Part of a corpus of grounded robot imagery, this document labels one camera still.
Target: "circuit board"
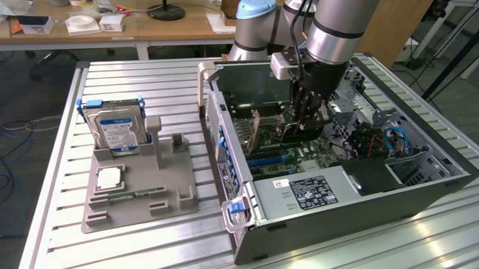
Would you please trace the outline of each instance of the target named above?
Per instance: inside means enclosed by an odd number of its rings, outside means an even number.
[[[248,154],[252,124],[252,119],[233,119],[237,138],[254,180],[318,170],[329,167],[329,164],[338,160],[324,135],[312,141],[282,144],[268,135],[266,130],[258,133],[258,150]]]

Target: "aluminum extrusion table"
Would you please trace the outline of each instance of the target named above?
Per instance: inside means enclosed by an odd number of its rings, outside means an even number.
[[[357,57],[479,166],[479,148],[472,141],[373,58]],[[197,64],[216,59],[80,64],[19,268],[479,268],[477,180],[409,219],[248,265],[232,263],[197,116]],[[200,211],[82,234],[93,139],[77,115],[74,100],[116,99],[125,93],[141,94],[146,115],[161,117],[161,136],[181,131],[189,139]],[[365,84],[365,93],[381,108],[390,107],[374,85]]]

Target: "floor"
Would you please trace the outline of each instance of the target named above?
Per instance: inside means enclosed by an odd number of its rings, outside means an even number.
[[[421,39],[432,26],[430,22],[418,25],[413,32],[413,38]],[[432,39],[430,46],[438,38],[446,34],[449,28],[442,26],[436,37]],[[428,68],[422,73],[418,83],[426,87],[437,77],[440,71],[450,61],[453,55],[465,44],[468,38],[458,36],[452,46],[446,50],[444,56],[433,61],[433,68]],[[106,55],[104,49],[75,50],[74,53],[84,61],[124,61],[134,60],[136,51],[130,48],[116,49],[113,56]],[[225,52],[224,46],[208,47],[208,56],[218,56]],[[63,101],[69,89],[70,78],[74,70],[71,60],[61,56],[41,70],[42,80],[31,82],[27,79],[27,69],[34,61],[45,55],[46,52],[35,52],[35,59],[27,59],[21,52],[15,52],[13,57],[1,63],[0,55],[0,123],[10,120],[33,120],[45,116],[59,115],[62,112]],[[194,48],[192,47],[164,47],[150,50],[152,57],[165,58],[190,58],[194,56]],[[461,70],[479,56],[479,47],[470,51],[468,57],[461,61],[456,70]],[[405,70],[400,64],[394,64],[397,70]],[[413,81],[412,76],[417,76],[422,68],[414,71],[394,72],[397,77],[409,84]],[[464,81],[457,78],[446,87],[441,94],[433,99],[445,118],[456,125],[456,127],[479,142],[479,124],[476,124],[476,115],[479,114],[479,70],[470,75],[469,80]],[[418,93],[417,84],[412,86]],[[58,119],[41,121],[35,128],[42,129],[53,127],[58,124]],[[9,132],[15,136],[26,136],[27,131],[19,130]],[[0,268],[15,268],[19,262],[22,245],[27,234],[29,222],[33,217],[35,199],[38,198],[41,181],[43,178],[47,159],[55,138],[55,130],[34,132],[31,134],[31,148],[27,152],[10,163],[9,167],[13,171],[17,181],[21,183],[22,193],[26,205],[26,219],[19,223],[7,236],[0,239]],[[19,138],[9,138],[0,134],[0,153],[3,155],[19,143]],[[7,189],[0,189],[0,201]],[[0,236],[22,218],[22,204],[18,192],[14,191],[10,198],[0,205]]]

